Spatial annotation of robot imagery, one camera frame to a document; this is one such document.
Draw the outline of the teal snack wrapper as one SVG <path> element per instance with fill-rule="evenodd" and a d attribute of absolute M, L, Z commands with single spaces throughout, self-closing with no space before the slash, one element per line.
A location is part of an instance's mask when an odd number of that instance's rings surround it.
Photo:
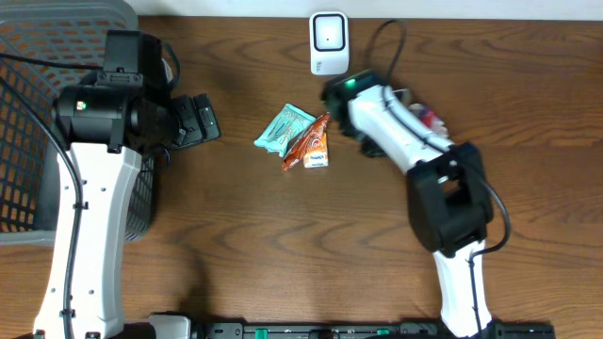
<path fill-rule="evenodd" d="M 304 132 L 315 120 L 314 116 L 302 109 L 286 104 L 253 144 L 266 149 L 269 153 L 277 153 L 283 158 L 289 142 Z"/>

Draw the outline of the orange brown snack bag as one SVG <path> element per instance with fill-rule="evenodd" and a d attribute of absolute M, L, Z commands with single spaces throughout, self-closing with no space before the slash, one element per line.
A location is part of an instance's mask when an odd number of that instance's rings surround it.
<path fill-rule="evenodd" d="M 319 116 L 302 134 L 295 140 L 293 146 L 285 154 L 282 164 L 282 172 L 287 172 L 299 163 L 303 163 L 303 157 L 310 143 L 315 138 L 320 138 L 324 132 L 327 133 L 331 114 L 326 112 Z"/>

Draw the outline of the orange tissue pack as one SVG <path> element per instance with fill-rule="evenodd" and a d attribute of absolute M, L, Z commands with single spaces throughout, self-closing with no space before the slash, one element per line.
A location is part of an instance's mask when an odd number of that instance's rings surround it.
<path fill-rule="evenodd" d="M 309 145 L 303 157 L 303 165 L 307 168 L 321 168 L 329 165 L 328 138 L 324 132 L 320 138 L 315 138 Z"/>

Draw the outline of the red purple pad package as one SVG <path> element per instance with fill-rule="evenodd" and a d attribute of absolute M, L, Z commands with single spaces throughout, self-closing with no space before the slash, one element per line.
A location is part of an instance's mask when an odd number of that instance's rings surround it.
<path fill-rule="evenodd" d="M 423 104 L 414 103 L 408 109 L 428 128 L 441 137 L 448 138 L 448 128 L 435 111 Z"/>

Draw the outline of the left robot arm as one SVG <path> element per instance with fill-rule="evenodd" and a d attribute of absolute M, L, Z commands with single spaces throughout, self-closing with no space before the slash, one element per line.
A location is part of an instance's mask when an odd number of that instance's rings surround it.
<path fill-rule="evenodd" d="M 93 81 L 68 86 L 53 118 L 59 207 L 37 338 L 192 338 L 192 320 L 160 313 L 128 322 L 121 273 L 131 197 L 145 160 L 220 136 L 209 98 L 173 97 L 171 47 L 139 32 L 111 30 Z"/>

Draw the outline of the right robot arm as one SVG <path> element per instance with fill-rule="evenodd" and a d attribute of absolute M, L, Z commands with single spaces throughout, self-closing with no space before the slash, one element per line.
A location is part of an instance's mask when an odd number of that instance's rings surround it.
<path fill-rule="evenodd" d="M 475 255 L 494 216 L 480 151 L 435 133 L 373 71 L 329 80 L 320 99 L 343 135 L 376 146 L 404 173 L 410 226 L 436 264 L 441 319 L 457 338 L 478 337 L 492 316 Z"/>

